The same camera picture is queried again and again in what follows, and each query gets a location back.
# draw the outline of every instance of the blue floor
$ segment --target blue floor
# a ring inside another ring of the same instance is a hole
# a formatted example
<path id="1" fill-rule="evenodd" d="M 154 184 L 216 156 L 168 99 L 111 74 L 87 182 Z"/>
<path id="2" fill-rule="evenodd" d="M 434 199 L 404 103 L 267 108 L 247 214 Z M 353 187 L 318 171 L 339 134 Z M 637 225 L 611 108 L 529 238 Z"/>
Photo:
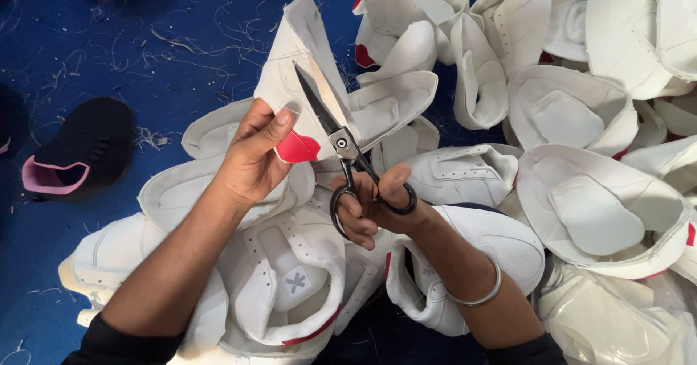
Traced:
<path id="1" fill-rule="evenodd" d="M 25 365 L 29 354 L 32 365 L 58 364 L 79 346 L 84 328 L 75 317 L 88 302 L 62 289 L 58 264 L 88 233 L 139 211 L 136 195 L 150 176 L 190 160 L 181 133 L 227 103 L 217 92 L 235 100 L 252 95 L 273 42 L 270 30 L 291 1 L 0 0 L 0 116 L 15 126 L 11 150 L 0 156 L 0 361 L 20 343 L 25 349 L 2 365 Z M 355 0 L 316 1 L 337 62 L 347 74 L 359 73 L 352 60 Z M 196 53 L 152 31 L 187 37 Z M 441 144 L 501 142 L 500 127 L 458 126 L 455 67 L 435 71 L 439 93 L 426 116 L 441 129 Z M 29 201 L 20 177 L 24 161 L 75 106 L 103 95 L 126 102 L 137 125 L 171 144 L 136 147 L 128 174 L 90 200 Z"/>

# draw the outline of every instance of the scissors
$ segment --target scissors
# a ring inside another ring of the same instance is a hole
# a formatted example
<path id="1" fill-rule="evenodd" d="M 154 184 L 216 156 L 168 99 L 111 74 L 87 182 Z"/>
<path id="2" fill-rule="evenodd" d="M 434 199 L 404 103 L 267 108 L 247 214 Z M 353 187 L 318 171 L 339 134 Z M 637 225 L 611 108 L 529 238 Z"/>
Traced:
<path id="1" fill-rule="evenodd" d="M 363 156 L 363 154 L 361 154 L 358 144 L 355 142 L 353 134 L 349 128 L 339 125 L 339 122 L 334 118 L 331 111 L 329 111 L 326 104 L 322 101 L 319 93 L 312 87 L 312 84 L 309 83 L 304 71 L 301 70 L 297 63 L 295 63 L 295 73 L 298 75 L 298 80 L 301 83 L 302 91 L 305 93 L 305 96 L 307 96 L 309 105 L 312 107 L 312 110 L 317 116 L 317 120 L 319 120 L 319 123 L 329 137 L 329 141 L 337 151 L 337 156 L 339 157 L 342 169 L 344 170 L 346 184 L 339 187 L 336 191 L 334 191 L 334 194 L 332 194 L 332 198 L 329 202 L 329 215 L 332 217 L 332 223 L 339 234 L 344 236 L 346 239 L 349 239 L 349 236 L 344 233 L 343 229 L 339 225 L 337 218 L 337 201 L 341 195 L 344 195 L 344 193 L 347 193 L 353 196 L 355 200 L 358 200 L 358 194 L 355 191 L 355 183 L 353 181 L 353 172 L 351 171 L 351 163 L 353 162 L 359 167 L 359 169 L 368 173 L 375 184 L 380 182 L 380 177 L 377 173 L 375 173 L 375 170 L 373 169 L 372 165 L 368 163 L 368 160 Z M 387 206 L 390 211 L 398 215 L 411 214 L 411 212 L 413 212 L 416 208 L 416 191 L 414 191 L 414 188 L 407 183 L 404 183 L 404 188 L 406 188 L 406 191 L 409 193 L 409 205 L 405 208 L 398 209 L 395 206 L 392 206 L 387 200 L 380 196 L 379 192 L 378 195 L 373 198 L 373 203 L 381 203 Z"/>

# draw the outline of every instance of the human hand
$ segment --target human hand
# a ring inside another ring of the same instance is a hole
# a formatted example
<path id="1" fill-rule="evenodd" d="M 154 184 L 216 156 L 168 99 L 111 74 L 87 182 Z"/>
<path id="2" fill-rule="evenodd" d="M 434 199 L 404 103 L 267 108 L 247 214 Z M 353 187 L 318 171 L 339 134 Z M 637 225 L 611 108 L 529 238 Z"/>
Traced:
<path id="1" fill-rule="evenodd" d="M 382 203 L 373 202 L 380 195 L 396 208 L 405 208 L 409 204 L 409 193 L 403 187 L 411 175 L 407 164 L 397 164 L 380 178 L 378 185 L 365 172 L 354 173 L 353 181 L 358 200 L 348 194 L 341 195 L 337 202 L 337 215 L 342 222 L 344 233 L 354 243 L 368 251 L 375 248 L 373 236 L 378 233 L 378 227 L 383 227 L 393 233 L 406 233 L 414 230 L 428 218 L 431 207 L 418 199 L 416 209 L 408 215 L 398 215 Z M 332 189 L 336 190 L 346 183 L 344 175 L 332 180 Z"/>
<path id="2" fill-rule="evenodd" d="M 273 148 L 291 132 L 294 123 L 288 109 L 274 116 L 264 100 L 254 100 L 240 122 L 214 183 L 222 184 L 230 198 L 243 207 L 250 208 L 266 198 L 293 166 L 281 161 Z"/>

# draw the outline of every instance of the pile of shoe uppers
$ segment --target pile of shoe uppers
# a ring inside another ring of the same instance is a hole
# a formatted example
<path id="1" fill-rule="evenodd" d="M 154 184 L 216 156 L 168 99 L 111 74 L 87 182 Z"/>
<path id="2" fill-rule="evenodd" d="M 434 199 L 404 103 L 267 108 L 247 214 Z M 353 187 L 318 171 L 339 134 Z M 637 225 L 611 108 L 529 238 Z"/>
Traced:
<path id="1" fill-rule="evenodd" d="M 331 226 L 341 166 L 289 67 L 312 58 L 376 171 L 407 162 L 419 197 L 532 293 L 570 364 L 697 364 L 697 0 L 356 0 L 353 12 L 355 60 L 380 68 L 348 92 L 314 1 L 286 6 L 254 97 L 274 111 L 295 103 L 304 139 L 277 148 L 295 165 L 242 220 L 171 363 L 309 364 L 383 282 L 406 316 L 468 333 L 409 238 L 380 230 L 366 251 Z M 436 61 L 457 66 L 457 121 L 503 122 L 508 145 L 439 148 L 421 116 Z M 142 213 L 61 265 L 93 305 L 78 323 L 187 215 L 254 97 L 191 124 L 194 160 L 152 177 Z"/>

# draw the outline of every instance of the silver bangle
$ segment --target silver bangle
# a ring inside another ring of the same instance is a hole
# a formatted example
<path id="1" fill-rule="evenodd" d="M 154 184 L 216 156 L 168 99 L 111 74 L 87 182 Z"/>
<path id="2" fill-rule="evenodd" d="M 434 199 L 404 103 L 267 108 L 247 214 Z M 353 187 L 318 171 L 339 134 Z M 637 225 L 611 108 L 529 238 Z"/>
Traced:
<path id="1" fill-rule="evenodd" d="M 484 254 L 484 255 L 489 258 L 489 260 L 493 264 L 494 270 L 496 270 L 496 284 L 493 286 L 492 292 L 490 292 L 488 295 L 486 295 L 486 297 L 479 299 L 477 301 L 463 301 L 459 298 L 456 298 L 454 295 L 452 295 L 450 290 L 448 290 L 447 286 L 443 286 L 443 287 L 445 287 L 445 292 L 448 293 L 448 297 L 450 297 L 450 299 L 457 302 L 458 304 L 463 304 L 463 305 L 466 305 L 468 307 L 476 307 L 477 305 L 484 304 L 485 302 L 489 301 L 495 295 L 498 294 L 498 290 L 501 289 L 501 268 L 499 268 L 498 263 L 496 263 L 492 258 L 490 258 L 489 255 L 487 255 L 487 254 Z"/>

